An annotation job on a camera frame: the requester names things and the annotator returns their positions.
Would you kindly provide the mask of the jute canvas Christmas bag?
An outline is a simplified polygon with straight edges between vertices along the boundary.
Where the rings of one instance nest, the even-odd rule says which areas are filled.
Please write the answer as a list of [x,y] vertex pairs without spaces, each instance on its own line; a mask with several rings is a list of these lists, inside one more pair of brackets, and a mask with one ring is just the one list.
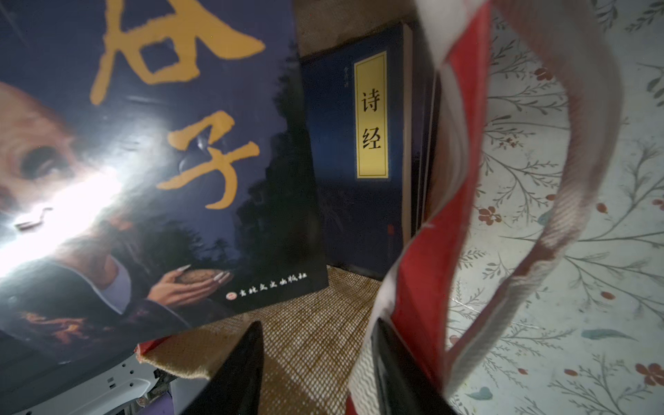
[[448,400],[496,345],[518,309],[584,232],[620,130],[620,71],[586,1],[498,1],[511,28],[557,78],[570,142],[549,219],[530,252],[470,328],[445,344],[452,280],[478,182],[489,62],[489,2],[416,4],[453,118],[442,194],[385,278],[333,271],[329,288],[140,344],[137,358],[182,379],[212,380],[248,327],[262,323],[265,364],[258,414],[382,414],[371,335],[389,322]]

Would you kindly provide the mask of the blue book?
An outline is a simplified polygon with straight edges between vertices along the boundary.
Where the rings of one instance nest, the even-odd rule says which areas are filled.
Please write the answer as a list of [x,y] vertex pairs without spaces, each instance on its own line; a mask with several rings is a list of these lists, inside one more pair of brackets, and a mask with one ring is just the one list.
[[409,233],[412,54],[400,22],[303,65],[327,262],[378,280]]

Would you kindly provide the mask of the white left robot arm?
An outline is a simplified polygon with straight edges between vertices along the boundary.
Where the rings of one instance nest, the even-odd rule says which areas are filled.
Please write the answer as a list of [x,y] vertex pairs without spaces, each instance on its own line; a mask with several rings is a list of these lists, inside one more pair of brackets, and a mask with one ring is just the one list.
[[145,398],[161,374],[156,367],[139,362],[134,354],[100,375],[17,414],[110,414]]

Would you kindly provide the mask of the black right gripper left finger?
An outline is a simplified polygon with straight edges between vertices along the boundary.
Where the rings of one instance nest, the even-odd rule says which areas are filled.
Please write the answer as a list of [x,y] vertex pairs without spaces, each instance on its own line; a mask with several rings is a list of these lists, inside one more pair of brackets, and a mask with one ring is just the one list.
[[253,322],[183,415],[256,415],[265,364],[263,326]]

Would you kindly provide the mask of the dark portrait book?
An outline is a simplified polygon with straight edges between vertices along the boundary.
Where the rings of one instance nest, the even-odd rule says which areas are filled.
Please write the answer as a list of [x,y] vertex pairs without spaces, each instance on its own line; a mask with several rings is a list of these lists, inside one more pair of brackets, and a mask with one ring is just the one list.
[[1,403],[322,290],[290,1],[1,4]]

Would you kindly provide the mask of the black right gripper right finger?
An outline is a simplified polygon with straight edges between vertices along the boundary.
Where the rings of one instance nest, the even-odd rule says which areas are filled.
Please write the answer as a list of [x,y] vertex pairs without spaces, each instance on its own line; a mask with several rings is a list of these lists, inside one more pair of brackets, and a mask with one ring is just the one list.
[[456,415],[389,322],[376,321],[371,344],[382,414]]

